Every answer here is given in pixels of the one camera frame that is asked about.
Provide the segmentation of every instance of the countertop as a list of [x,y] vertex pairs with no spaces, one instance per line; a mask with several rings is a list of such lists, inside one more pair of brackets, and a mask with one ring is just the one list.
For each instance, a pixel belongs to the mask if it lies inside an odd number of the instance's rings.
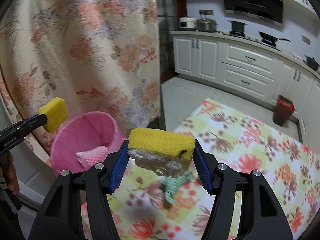
[[230,35],[225,35],[222,33],[207,33],[207,32],[200,32],[200,31],[171,31],[170,32],[173,35],[194,35],[194,36],[205,36],[205,37],[213,37],[213,38],[220,38],[220,39],[225,39],[225,40],[230,40],[230,41],[238,41],[238,42],[242,42],[242,43],[246,43],[252,46],[256,46],[259,47],[261,49],[270,51],[272,53],[275,53],[281,57],[286,58],[287,60],[290,60],[292,62],[294,62],[295,64],[301,66],[302,68],[304,68],[306,71],[310,72],[311,74],[313,74],[314,76],[316,76],[318,78],[318,80],[320,81],[320,74],[313,70],[312,68],[310,68],[309,66],[307,66],[304,62],[296,59],[293,55],[292,52],[287,51],[281,47],[277,47],[279,50],[277,49],[273,49],[272,47],[269,46],[265,46],[263,44],[260,44],[258,42],[255,41],[250,41],[241,37],[236,37],[236,36],[230,36]]

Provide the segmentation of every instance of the cabinet handle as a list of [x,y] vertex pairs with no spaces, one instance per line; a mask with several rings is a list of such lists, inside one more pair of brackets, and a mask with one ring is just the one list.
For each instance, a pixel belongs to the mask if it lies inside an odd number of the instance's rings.
[[253,57],[245,56],[249,62],[255,61],[256,59]]
[[298,79],[297,79],[298,82],[300,81],[300,78],[301,78],[301,71],[299,71],[299,76],[298,76]]
[[242,82],[243,85],[244,85],[244,84],[246,84],[246,85],[251,85],[250,82],[246,82],[246,81],[244,81],[244,80],[241,80],[241,82]]
[[296,71],[294,73],[293,80],[296,80],[296,77],[297,77],[297,69],[296,69]]

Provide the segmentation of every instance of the pink trash bin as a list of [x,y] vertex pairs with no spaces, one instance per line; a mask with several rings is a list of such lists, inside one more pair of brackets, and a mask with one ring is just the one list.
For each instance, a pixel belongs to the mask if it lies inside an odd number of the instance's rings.
[[64,169],[72,173],[85,171],[77,159],[77,152],[86,152],[98,146],[108,147],[108,153],[117,152],[125,139],[115,119],[108,113],[95,111],[81,114],[55,138],[50,154],[52,169],[57,176]]

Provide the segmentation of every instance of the dirty sponge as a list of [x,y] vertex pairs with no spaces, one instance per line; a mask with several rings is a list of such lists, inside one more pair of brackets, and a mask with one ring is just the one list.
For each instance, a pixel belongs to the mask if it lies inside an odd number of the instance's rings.
[[45,114],[48,118],[47,123],[43,126],[49,132],[55,132],[58,127],[68,118],[66,104],[61,98],[54,98],[46,105],[39,109],[39,115]]
[[138,127],[129,135],[128,154],[136,164],[160,176],[176,178],[190,167],[195,139],[163,130]]

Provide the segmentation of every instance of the blue gripper pad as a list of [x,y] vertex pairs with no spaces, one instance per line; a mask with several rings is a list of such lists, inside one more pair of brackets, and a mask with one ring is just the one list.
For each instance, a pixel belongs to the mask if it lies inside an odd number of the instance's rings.
[[193,153],[192,159],[193,159],[193,162],[195,163],[195,166],[199,175],[199,179],[202,183],[202,187],[210,194],[211,191],[213,190],[212,182],[211,182],[211,174],[197,145],[195,146],[195,151]]
[[124,145],[122,151],[119,154],[119,157],[116,161],[116,164],[113,166],[113,169],[110,173],[110,184],[109,190],[114,193],[114,191],[119,188],[125,169],[130,156],[128,155],[128,144],[129,141]]

